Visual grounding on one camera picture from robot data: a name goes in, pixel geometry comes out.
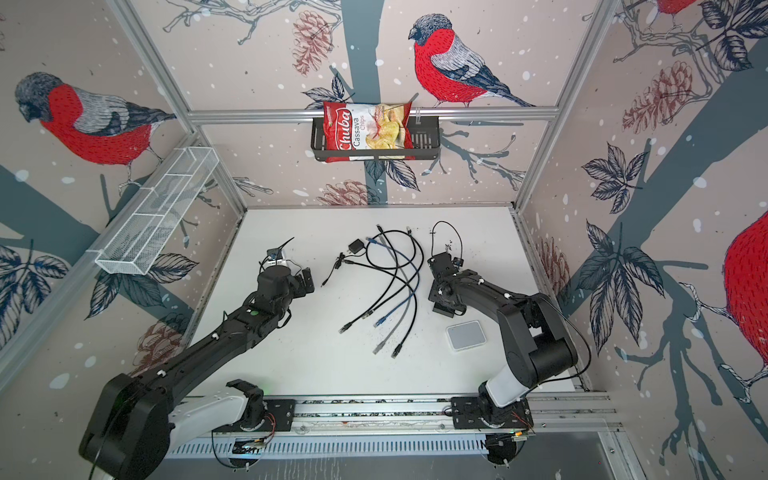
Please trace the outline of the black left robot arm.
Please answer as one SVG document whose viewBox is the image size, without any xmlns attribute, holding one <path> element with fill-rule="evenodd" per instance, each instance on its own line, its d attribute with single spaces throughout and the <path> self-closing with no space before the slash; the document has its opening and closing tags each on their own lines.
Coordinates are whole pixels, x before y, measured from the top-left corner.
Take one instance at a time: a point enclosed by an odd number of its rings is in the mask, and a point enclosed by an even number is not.
<svg viewBox="0 0 768 480">
<path fill-rule="evenodd" d="M 293 274 L 272 265 L 257 289 L 202 340 L 139 375 L 119 374 L 103 387 L 80 442 L 79 455 L 117 479 L 145 479 L 171 449 L 175 407 L 195 387 L 254 348 L 289 315 L 293 300 L 315 290 L 311 270 Z"/>
</svg>

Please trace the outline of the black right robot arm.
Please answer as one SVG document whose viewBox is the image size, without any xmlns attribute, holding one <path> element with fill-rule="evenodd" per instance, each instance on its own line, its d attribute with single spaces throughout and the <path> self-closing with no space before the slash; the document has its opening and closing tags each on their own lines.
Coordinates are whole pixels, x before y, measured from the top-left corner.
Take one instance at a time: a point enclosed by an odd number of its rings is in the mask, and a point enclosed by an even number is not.
<svg viewBox="0 0 768 480">
<path fill-rule="evenodd" d="M 433 276 L 428 299 L 435 312 L 452 318 L 471 307 L 499 327 L 506 365 L 478 388 L 485 421 L 502 423 L 532 390 L 577 365 L 566 319 L 548 296 L 505 290 L 461 269 L 448 252 L 432 256 L 428 265 Z"/>
</svg>

